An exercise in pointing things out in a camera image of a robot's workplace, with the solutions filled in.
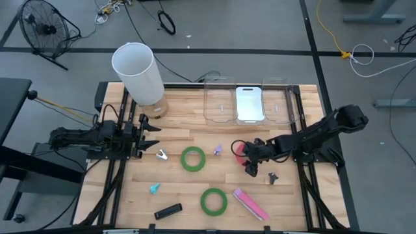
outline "white cable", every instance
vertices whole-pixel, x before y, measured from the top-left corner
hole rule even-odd
[[[109,0],[106,5],[99,8],[98,12],[100,13],[104,8],[110,7],[111,9],[113,9],[113,11],[119,13],[120,12],[120,7],[119,6],[124,5],[124,4],[125,3],[121,3],[119,1]],[[98,25],[104,24],[109,19],[109,16],[107,14],[103,14],[102,16],[105,16],[105,19],[103,18],[104,21],[100,22],[100,21],[98,21],[98,16],[100,16],[100,15],[97,13],[96,17],[94,19],[94,23],[98,24]]]
[[[368,62],[368,63],[362,63],[362,62],[360,62],[360,61],[358,61],[356,58],[354,58],[354,52],[355,52],[355,50],[357,49],[357,47],[359,47],[359,46],[364,46],[364,47],[367,47],[367,48],[369,48],[370,50],[371,50],[371,60],[370,60],[370,62]],[[356,46],[354,46],[354,48],[352,49],[352,52],[351,52],[351,55],[350,55],[350,65],[351,65],[351,68],[352,68],[352,70],[358,75],[358,76],[360,76],[360,77],[364,77],[364,78],[369,78],[369,77],[374,77],[374,76],[376,76],[376,75],[379,75],[379,74],[381,74],[381,73],[383,73],[383,72],[386,72],[386,71],[388,71],[388,70],[392,70],[392,69],[394,69],[394,68],[398,68],[398,67],[401,67],[401,66],[404,66],[404,65],[406,65],[406,64],[409,64],[409,63],[411,63],[411,62],[414,62],[414,61],[416,61],[416,58],[414,58],[414,59],[412,59],[412,60],[409,60],[409,61],[407,61],[407,62],[404,62],[404,63],[402,63],[402,64],[399,64],[399,65],[396,65],[396,66],[392,66],[392,67],[390,67],[390,68],[386,68],[386,69],[384,69],[384,70],[382,70],[382,71],[379,71],[378,73],[374,73],[374,74],[372,74],[372,75],[362,75],[362,74],[360,74],[360,73],[358,73],[355,69],[354,69],[354,66],[352,65],[352,61],[354,61],[354,63],[356,63],[356,64],[360,64],[360,65],[362,65],[362,66],[367,66],[367,65],[370,65],[371,63],[372,63],[372,61],[374,60],[374,50],[369,46],[369,45],[366,45],[366,44],[358,44],[358,45],[356,45]]]

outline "floor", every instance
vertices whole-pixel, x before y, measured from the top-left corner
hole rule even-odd
[[[0,1],[0,32],[8,29],[22,2],[23,0]],[[93,0],[73,0],[71,4],[59,0],[49,2],[79,26],[83,36],[94,29],[96,6]],[[236,54],[240,52],[229,50],[229,53],[223,54],[156,54],[175,72],[191,79],[210,70],[218,70],[222,75],[236,77],[241,83],[260,83],[264,77],[285,77],[290,83],[319,84],[312,56],[279,55],[272,54],[274,52],[271,51],[310,51],[299,1],[165,0],[162,3],[177,26],[175,36],[158,31],[158,25],[136,1],[129,7],[134,23],[150,47],[251,49],[255,53],[243,51],[242,54]],[[316,20],[317,0],[306,0],[305,3],[318,51],[336,51],[331,36]],[[146,1],[143,4],[153,15],[159,10],[157,2]],[[337,36],[344,50],[351,51],[356,44],[368,44],[375,52],[390,53],[384,58],[376,57],[371,66],[358,68],[358,72],[363,74],[375,73],[410,59],[397,57],[397,45],[393,42],[416,20],[416,4],[412,0],[401,0],[389,11],[407,15],[407,19],[400,25],[343,23],[343,14],[365,12],[371,7],[372,5],[363,3],[322,0],[320,10],[321,20]],[[108,22],[98,25],[95,34],[74,43],[73,53],[58,58],[60,63],[69,68],[69,71],[64,71],[30,53],[16,52],[17,47],[29,46],[17,24],[4,48],[0,48],[0,76],[31,79],[31,88],[37,90],[41,97],[94,112],[94,94],[98,82],[118,79],[111,68],[112,52],[126,42],[139,41],[122,7],[119,13],[110,15]],[[415,45],[406,48],[405,52],[411,53],[409,56],[415,57]],[[13,47],[14,50],[6,52],[5,48],[8,47]],[[416,182],[413,179],[416,168],[390,134],[388,110],[374,109],[372,102],[389,98],[399,80],[414,64],[373,78],[361,78],[351,70],[347,60],[327,56],[319,59],[332,107],[354,103],[370,119],[365,130],[353,135],[340,135],[361,230],[411,233],[416,217],[416,211],[412,208],[416,196]],[[181,81],[159,67],[163,81]],[[398,98],[414,95],[414,77],[414,74],[410,74],[402,83],[396,93]],[[323,87],[320,88],[324,99],[326,91]],[[416,139],[416,126],[413,124],[415,117],[412,110],[394,110],[392,114],[393,130],[412,155],[416,155],[416,148],[412,147]],[[29,152],[36,142],[47,142],[49,132],[60,126],[85,128],[38,103],[26,101],[5,145]],[[1,183],[0,195],[7,199],[0,201],[0,212],[4,211],[14,186],[16,182],[12,180],[5,179]],[[70,196],[25,195],[18,211],[27,217],[26,223],[0,221],[0,231],[4,233],[39,228],[61,213],[71,200]],[[67,226],[71,214],[72,211],[69,210],[54,226]]]

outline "clear plastic container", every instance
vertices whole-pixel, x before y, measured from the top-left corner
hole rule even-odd
[[[261,85],[265,125],[291,124],[299,120],[293,85],[284,78],[265,78]]]
[[[204,82],[203,116],[208,125],[234,125],[237,119],[232,77],[207,77]]]

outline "green tape roll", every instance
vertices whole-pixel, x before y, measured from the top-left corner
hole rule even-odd
[[[216,193],[216,194],[220,195],[221,198],[222,198],[222,206],[217,211],[212,211],[212,210],[208,209],[207,205],[205,204],[205,200],[207,199],[207,196],[212,194],[212,193]],[[224,211],[226,211],[226,209],[227,209],[227,204],[228,203],[227,203],[226,194],[224,192],[222,192],[222,190],[220,190],[219,188],[208,188],[205,192],[203,192],[203,194],[201,196],[201,208],[205,212],[205,214],[207,214],[209,216],[222,215],[222,213],[224,213]]]
[[[187,164],[187,154],[190,152],[196,152],[200,154],[200,158],[201,161],[198,165],[196,166],[189,166]],[[182,156],[181,156],[181,164],[183,166],[183,168],[189,172],[197,172],[199,170],[201,170],[203,168],[203,166],[205,165],[205,154],[203,153],[201,148],[198,148],[196,146],[191,146],[186,148],[183,152],[182,152]]]

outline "white cylindrical container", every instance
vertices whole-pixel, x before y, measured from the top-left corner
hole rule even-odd
[[[147,45],[123,45],[113,54],[111,64],[138,105],[153,105],[163,98],[162,78]]]

